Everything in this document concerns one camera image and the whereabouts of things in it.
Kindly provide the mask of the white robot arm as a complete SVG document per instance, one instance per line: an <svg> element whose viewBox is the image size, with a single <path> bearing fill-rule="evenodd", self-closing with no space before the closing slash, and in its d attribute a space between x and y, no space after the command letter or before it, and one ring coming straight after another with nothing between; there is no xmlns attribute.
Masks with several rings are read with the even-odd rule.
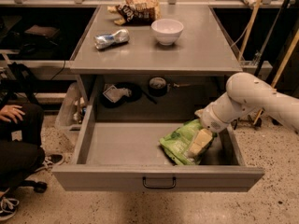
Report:
<svg viewBox="0 0 299 224"><path fill-rule="evenodd" d="M261 109L281 125L299 133L299 99L280 93L269 84L246 72L230 76L226 92L194 114L204 129L220 133L229 124L251 111Z"/></svg>

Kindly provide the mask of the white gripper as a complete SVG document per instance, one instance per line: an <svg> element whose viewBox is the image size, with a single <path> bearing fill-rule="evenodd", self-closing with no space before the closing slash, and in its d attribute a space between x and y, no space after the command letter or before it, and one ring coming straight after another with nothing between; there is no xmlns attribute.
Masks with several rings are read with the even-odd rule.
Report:
<svg viewBox="0 0 299 224"><path fill-rule="evenodd" d="M230 124L229 119L222 119L221 115L216 112L214 107L217 104L215 102L210 103L203 109L195 111L195 115L200 119L201 125L205 128L198 132L188 149L189 157L196 157L212 139L213 133L220 133L228 127Z"/></svg>

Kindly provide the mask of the person's hand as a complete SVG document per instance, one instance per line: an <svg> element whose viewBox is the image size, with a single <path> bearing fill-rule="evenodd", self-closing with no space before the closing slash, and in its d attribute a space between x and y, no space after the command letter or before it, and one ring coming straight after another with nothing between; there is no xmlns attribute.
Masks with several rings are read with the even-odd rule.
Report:
<svg viewBox="0 0 299 224"><path fill-rule="evenodd" d="M0 109L0 120L14 123L22 121L25 113L21 109L21 105L4 105Z"/></svg>

